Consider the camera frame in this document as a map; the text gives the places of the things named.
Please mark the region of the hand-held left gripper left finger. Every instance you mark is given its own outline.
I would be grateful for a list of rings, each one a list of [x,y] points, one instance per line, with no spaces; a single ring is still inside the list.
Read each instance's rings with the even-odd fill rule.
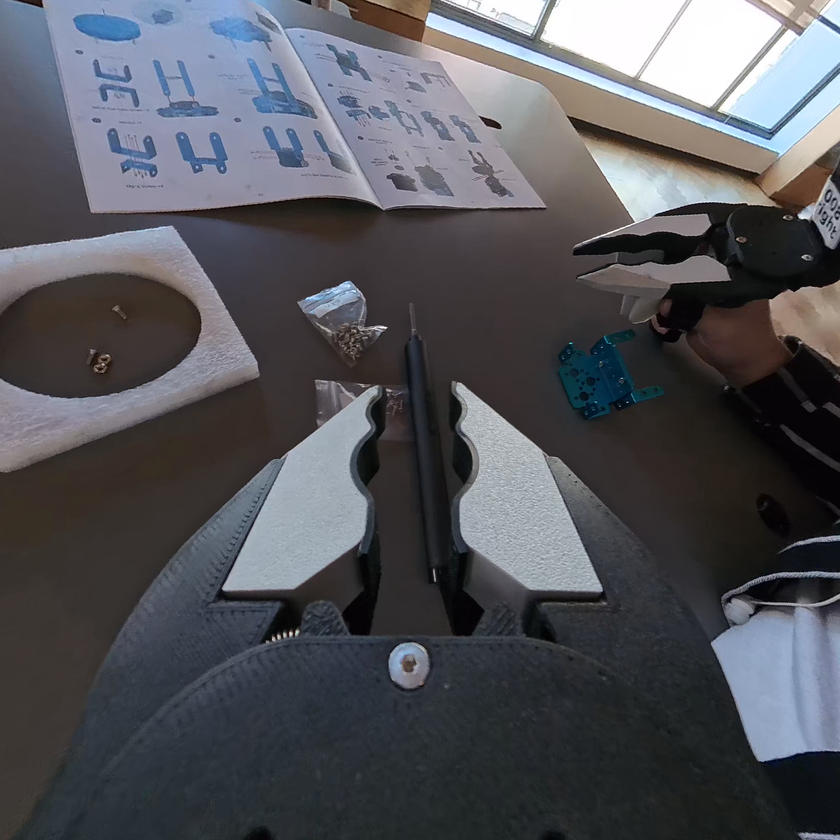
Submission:
[[[382,577],[374,502],[384,387],[374,385],[287,452],[222,587],[231,599],[317,601],[371,632]]]

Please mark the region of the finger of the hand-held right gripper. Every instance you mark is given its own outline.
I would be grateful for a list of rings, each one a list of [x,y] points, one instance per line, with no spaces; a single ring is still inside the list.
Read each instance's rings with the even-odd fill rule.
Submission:
[[[676,263],[660,263],[663,254],[613,254],[606,263],[587,271],[577,280],[600,291],[636,296],[664,296],[672,287],[729,282],[728,269],[708,255],[693,255]]]
[[[677,266],[692,259],[712,264],[712,227],[713,203],[689,204],[587,239],[572,255],[598,258],[599,267]]]

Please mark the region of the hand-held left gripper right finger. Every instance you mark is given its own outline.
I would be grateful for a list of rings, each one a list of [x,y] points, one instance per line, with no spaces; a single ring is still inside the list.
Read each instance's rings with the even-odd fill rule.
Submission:
[[[498,605],[528,627],[542,604],[600,606],[604,587],[550,457],[464,383],[449,396],[451,543],[442,596],[454,635]]]

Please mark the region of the blue metal bracket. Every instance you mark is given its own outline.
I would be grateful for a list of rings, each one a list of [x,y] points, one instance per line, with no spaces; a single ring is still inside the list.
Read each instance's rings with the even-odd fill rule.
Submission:
[[[659,385],[636,388],[618,345],[633,340],[633,329],[607,334],[589,353],[573,342],[559,353],[559,377],[572,407],[586,419],[622,411],[630,406],[665,395]]]

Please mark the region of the black electric screwdriver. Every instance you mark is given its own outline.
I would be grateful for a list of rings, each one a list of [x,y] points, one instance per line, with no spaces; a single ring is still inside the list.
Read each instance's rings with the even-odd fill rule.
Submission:
[[[404,352],[427,574],[432,584],[440,584],[448,567],[451,540],[445,463],[426,344],[412,303],[408,314],[411,333]]]

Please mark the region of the person's right forearm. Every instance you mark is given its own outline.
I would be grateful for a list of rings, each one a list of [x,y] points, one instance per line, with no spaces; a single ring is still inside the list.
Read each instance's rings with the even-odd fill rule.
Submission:
[[[783,342],[791,359],[723,399],[779,454],[835,518],[839,512],[839,368],[801,339]]]

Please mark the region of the dark desk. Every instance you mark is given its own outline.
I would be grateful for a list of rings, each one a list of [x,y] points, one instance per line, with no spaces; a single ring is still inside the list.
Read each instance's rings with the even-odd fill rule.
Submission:
[[[242,386],[144,427],[3,479],[3,621],[32,664],[2,676],[58,722],[70,643],[110,629],[144,588],[93,680],[80,728],[16,838],[838,838],[838,752],[808,748],[760,764],[697,619],[645,546],[592,494],[617,502],[654,548],[734,559],[747,490],[780,476],[745,432],[703,407],[655,410],[631,450],[595,452],[563,420],[549,355],[582,292],[550,279],[549,257],[595,200],[529,215],[384,217],[302,204],[187,217],[252,350],[262,391]],[[324,353],[281,307],[315,269],[362,268],[383,312],[419,305],[436,374],[460,378],[549,447],[605,596],[502,595],[466,635],[420,636],[429,672],[395,684],[387,660],[407,635],[350,635],[317,595],[299,637],[270,642],[281,601],[222,596],[235,551],[288,473],[263,467],[302,435],[306,375]]]

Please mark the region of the round black desk grommet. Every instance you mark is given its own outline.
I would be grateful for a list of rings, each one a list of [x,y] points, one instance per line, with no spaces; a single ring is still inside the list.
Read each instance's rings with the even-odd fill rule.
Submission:
[[[791,518],[779,501],[769,494],[761,493],[755,504],[759,518],[769,530],[781,537],[791,533]]]

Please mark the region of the person's right hand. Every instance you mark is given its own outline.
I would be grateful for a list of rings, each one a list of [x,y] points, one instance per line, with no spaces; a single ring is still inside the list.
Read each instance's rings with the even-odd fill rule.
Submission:
[[[740,308],[707,307],[685,336],[699,358],[737,389],[774,374],[793,358],[774,329],[766,300]]]

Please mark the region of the flat clear screw bag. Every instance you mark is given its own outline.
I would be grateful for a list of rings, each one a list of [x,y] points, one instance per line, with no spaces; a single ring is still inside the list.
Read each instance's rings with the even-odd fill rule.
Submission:
[[[373,385],[349,382],[316,380],[316,425],[321,427],[347,405],[361,396]],[[410,411],[410,398],[406,387],[385,387],[385,430],[381,441],[393,443],[413,443],[413,422]]]

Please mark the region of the crumpled clear screw bag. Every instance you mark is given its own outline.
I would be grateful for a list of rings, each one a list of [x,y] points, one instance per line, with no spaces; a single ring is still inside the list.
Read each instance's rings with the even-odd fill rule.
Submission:
[[[384,325],[368,324],[366,298],[350,280],[300,299],[297,304],[348,366],[357,365],[387,331]]]

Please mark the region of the instruction booklet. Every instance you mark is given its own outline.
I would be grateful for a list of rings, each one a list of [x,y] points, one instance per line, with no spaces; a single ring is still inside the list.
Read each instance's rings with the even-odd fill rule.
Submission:
[[[435,60],[257,2],[44,2],[90,210],[544,208]]]

